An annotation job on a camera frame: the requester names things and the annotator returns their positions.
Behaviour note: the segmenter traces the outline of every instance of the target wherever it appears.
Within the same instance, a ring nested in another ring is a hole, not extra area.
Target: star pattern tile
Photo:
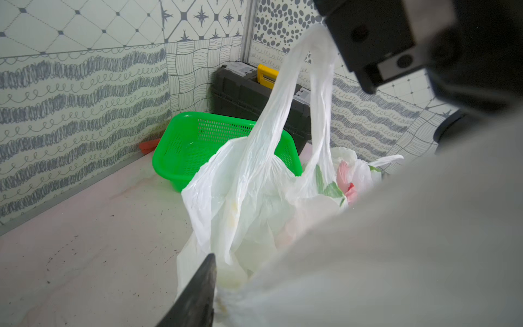
[[[165,42],[243,35],[247,0],[162,0]]]

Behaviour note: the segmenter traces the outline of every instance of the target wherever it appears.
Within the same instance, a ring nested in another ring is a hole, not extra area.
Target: gray fabric
[[[523,326],[523,116],[407,166],[234,295],[227,324]]]

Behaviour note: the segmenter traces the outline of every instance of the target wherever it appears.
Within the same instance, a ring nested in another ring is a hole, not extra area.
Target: toolbox handle
[[[274,87],[274,82],[278,77],[278,71],[267,66],[258,65],[258,83],[270,89]]]

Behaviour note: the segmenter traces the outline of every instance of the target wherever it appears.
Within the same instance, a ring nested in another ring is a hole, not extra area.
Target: orange object
[[[160,139],[151,140],[142,142],[138,145],[138,148],[142,151],[143,154],[148,154],[150,152],[153,152],[156,147],[158,146],[158,143],[160,143]]]

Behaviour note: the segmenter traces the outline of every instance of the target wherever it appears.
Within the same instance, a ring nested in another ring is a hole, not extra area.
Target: tiled wall
[[[249,63],[276,70],[303,32],[322,22],[312,0],[259,0],[256,9]],[[305,59],[298,80],[307,88],[311,61]],[[362,159],[401,154],[409,162],[432,155],[434,131],[455,110],[434,98],[425,71],[383,85],[369,96],[343,60],[338,57],[336,61],[331,144],[354,149]],[[386,171],[393,173],[399,167],[394,164]]]
[[[0,224],[209,111],[244,0],[0,0]]]

